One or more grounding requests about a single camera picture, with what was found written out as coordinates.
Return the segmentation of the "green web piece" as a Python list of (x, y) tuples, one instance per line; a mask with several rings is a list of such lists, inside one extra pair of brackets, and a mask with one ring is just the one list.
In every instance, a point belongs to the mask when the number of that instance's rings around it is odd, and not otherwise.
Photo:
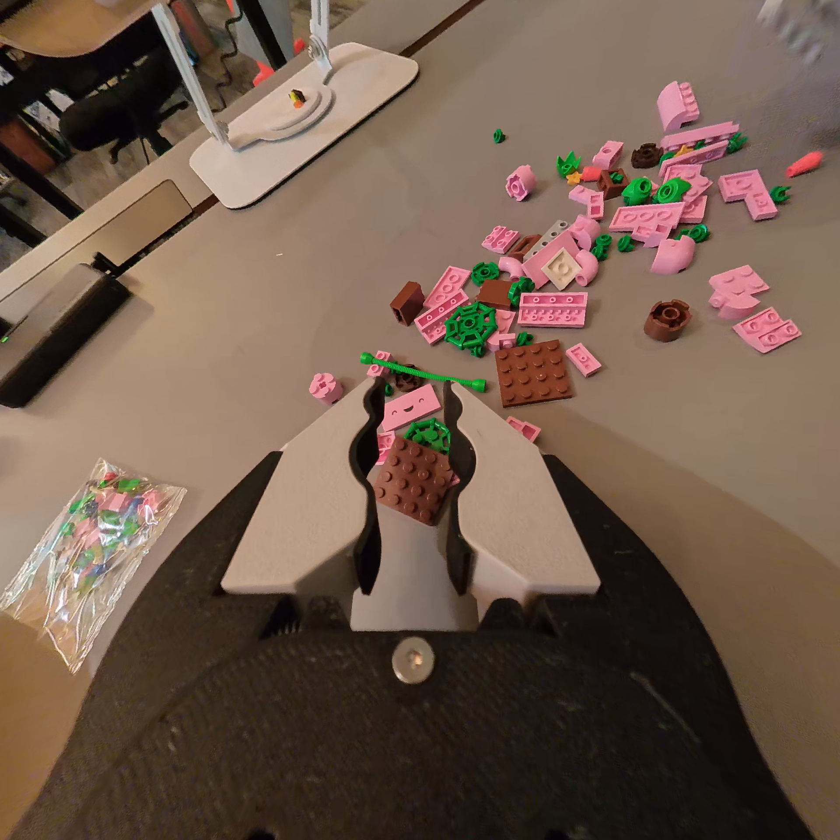
[(497, 311), (480, 301), (458, 307), (445, 322), (445, 340), (481, 358), (489, 337), (497, 331)]
[(451, 442), (449, 429), (434, 417), (411, 423), (402, 436), (409, 442), (432, 449), (439, 454), (448, 455)]

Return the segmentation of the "green vine piece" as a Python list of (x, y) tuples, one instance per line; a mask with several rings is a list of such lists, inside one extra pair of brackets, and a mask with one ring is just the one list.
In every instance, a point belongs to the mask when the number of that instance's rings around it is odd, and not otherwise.
[(362, 352), (360, 354), (360, 362), (362, 364), (367, 365), (377, 365), (384, 369), (387, 369), (388, 371), (392, 371), (398, 374), (411, 375), (419, 379), (425, 379), (434, 382), (457, 383), (477, 393), (484, 393), (487, 390), (487, 380), (485, 379), (467, 380), (446, 374), (435, 374), (428, 371), (422, 371), (417, 368), (409, 367), (407, 365), (399, 364), (393, 362), (392, 360), (380, 359), (368, 352)]

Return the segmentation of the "brown round brick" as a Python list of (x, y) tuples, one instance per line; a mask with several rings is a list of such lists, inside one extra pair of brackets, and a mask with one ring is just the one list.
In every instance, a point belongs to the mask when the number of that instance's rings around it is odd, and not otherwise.
[(644, 333), (661, 343), (672, 342), (679, 338), (690, 321), (690, 306), (685, 301), (659, 301), (647, 315)]

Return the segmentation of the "pile of pink toy bricks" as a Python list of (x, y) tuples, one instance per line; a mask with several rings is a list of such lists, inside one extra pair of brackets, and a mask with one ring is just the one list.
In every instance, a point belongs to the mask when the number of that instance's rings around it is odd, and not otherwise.
[[(838, 159), (793, 189), (783, 208), (788, 153), (823, 150), (838, 126), (838, 73), (795, 79), (713, 78), (714, 111), (756, 131), (756, 149), (731, 162), (677, 158), (674, 174), (631, 171), (617, 197), (594, 181), (565, 185), (550, 153), (591, 152), (594, 141), (653, 137), (649, 82), (583, 73), (537, 77), (490, 66), (447, 78), (427, 66), (399, 105), (395, 147), (407, 190), (425, 201), (412, 224), (372, 168), (359, 177), (332, 229), (311, 247), (287, 325), (309, 330), (310, 366), (349, 376), (352, 353), (386, 344), (399, 361), (434, 370), (479, 361), (445, 340), (445, 322), (480, 301), (497, 311), (484, 355), (559, 340), (566, 367), (595, 376), (577, 411), (650, 449), (744, 464), (758, 453), (794, 473), (838, 462)], [(494, 130), (507, 139), (495, 144)], [(530, 165), (538, 184), (524, 201), (506, 180)], [(391, 302), (408, 281), (424, 310), (410, 326)], [(689, 304), (675, 341), (644, 333), (659, 301)]]

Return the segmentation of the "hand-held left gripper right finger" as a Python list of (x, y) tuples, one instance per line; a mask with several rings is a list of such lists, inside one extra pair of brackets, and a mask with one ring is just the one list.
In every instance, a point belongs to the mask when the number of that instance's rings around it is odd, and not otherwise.
[(448, 382), (444, 422), (459, 477), (446, 557), (457, 593), (479, 611), (541, 595), (593, 595), (601, 585), (539, 448), (468, 388)]

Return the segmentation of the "black office chair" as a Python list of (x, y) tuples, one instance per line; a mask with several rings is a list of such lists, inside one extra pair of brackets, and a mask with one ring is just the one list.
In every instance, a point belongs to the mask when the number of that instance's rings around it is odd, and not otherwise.
[(147, 140), (161, 156), (172, 144), (160, 133), (166, 119), (187, 103), (164, 108), (181, 85), (181, 75), (172, 60), (161, 51), (151, 53), (113, 87), (76, 101), (59, 118), (59, 131), (78, 151), (92, 151), (106, 144), (110, 163), (115, 165), (121, 150), (135, 140)]

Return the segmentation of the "white book stand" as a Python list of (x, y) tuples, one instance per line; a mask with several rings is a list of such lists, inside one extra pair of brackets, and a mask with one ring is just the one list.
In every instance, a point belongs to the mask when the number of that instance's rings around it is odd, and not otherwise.
[[(224, 123), (211, 111), (175, 32), (172, 13), (163, 3), (152, 6), (151, 12), (212, 135), (193, 153), (190, 165), (229, 209), (255, 204), (392, 100), (418, 72), (413, 59), (366, 45), (348, 43), (330, 48), (329, 2), (312, 1), (311, 63)], [(288, 96), (293, 88), (307, 96), (300, 110), (293, 108)]]

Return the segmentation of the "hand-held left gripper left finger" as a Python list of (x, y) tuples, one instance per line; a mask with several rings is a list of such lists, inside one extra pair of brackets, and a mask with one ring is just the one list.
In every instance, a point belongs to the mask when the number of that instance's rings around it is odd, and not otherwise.
[(227, 593), (371, 593), (382, 536), (367, 478), (383, 416), (384, 384), (366, 380), (285, 445), (222, 579)]

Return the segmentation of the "small clear plastic bag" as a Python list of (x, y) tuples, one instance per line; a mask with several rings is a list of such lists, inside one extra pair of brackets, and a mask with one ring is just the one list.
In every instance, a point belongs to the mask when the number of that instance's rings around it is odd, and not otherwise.
[(49, 640), (75, 674), (185, 495), (100, 458), (6, 587), (2, 613)]

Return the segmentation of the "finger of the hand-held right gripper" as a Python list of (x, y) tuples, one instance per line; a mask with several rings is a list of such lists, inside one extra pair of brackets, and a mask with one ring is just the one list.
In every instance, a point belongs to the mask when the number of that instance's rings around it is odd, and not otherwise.
[(756, 21), (806, 66), (838, 47), (838, 1), (764, 1)]

